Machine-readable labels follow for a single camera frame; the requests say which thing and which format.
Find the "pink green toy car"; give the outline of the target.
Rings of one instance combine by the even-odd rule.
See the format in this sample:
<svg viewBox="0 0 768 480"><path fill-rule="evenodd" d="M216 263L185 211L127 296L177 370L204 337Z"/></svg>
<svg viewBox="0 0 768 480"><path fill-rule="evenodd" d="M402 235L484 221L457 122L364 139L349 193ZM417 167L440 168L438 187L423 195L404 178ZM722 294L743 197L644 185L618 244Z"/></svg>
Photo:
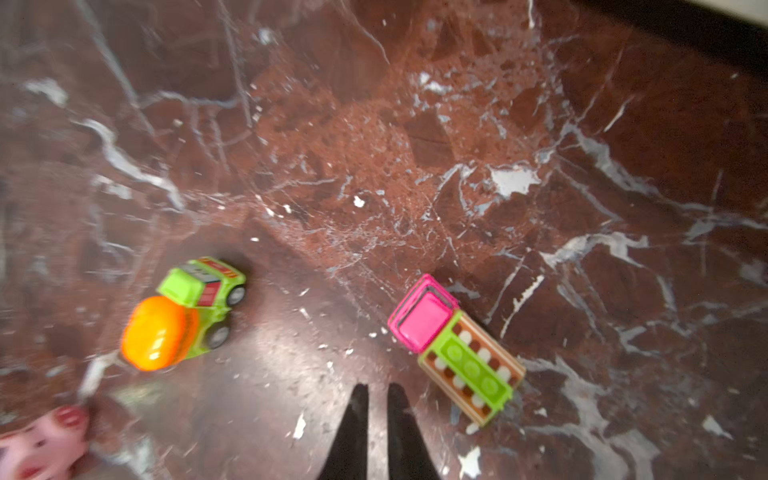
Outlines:
<svg viewBox="0 0 768 480"><path fill-rule="evenodd" d="M475 322L431 275L421 276L390 315L393 336L478 427L511 401L526 368Z"/></svg>

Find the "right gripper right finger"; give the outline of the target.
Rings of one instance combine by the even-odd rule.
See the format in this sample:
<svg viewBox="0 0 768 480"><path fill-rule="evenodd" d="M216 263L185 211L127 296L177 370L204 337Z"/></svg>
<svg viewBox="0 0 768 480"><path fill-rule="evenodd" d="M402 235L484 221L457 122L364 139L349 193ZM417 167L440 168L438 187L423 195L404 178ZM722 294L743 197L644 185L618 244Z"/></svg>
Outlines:
<svg viewBox="0 0 768 480"><path fill-rule="evenodd" d="M387 390L387 451L391 480L440 478L405 390L396 383Z"/></svg>

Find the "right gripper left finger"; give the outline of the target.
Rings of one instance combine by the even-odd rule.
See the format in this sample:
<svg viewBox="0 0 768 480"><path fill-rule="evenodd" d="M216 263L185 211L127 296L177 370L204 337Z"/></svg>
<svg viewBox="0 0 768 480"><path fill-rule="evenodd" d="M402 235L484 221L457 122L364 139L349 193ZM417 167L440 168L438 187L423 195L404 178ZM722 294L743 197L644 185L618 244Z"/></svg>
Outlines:
<svg viewBox="0 0 768 480"><path fill-rule="evenodd" d="M369 426L369 387L357 384L351 393L319 480L365 480Z"/></svg>

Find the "orange toy car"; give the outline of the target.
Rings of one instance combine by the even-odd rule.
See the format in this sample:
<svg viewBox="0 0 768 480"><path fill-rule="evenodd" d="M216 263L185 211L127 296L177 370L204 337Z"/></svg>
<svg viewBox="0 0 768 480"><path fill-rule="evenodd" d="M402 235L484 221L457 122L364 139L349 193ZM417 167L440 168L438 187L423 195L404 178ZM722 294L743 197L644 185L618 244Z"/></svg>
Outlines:
<svg viewBox="0 0 768 480"><path fill-rule="evenodd" d="M167 369L224 345L229 318L246 296L246 275L210 256L170 269L155 296L142 300L121 337L120 354L132 367Z"/></svg>

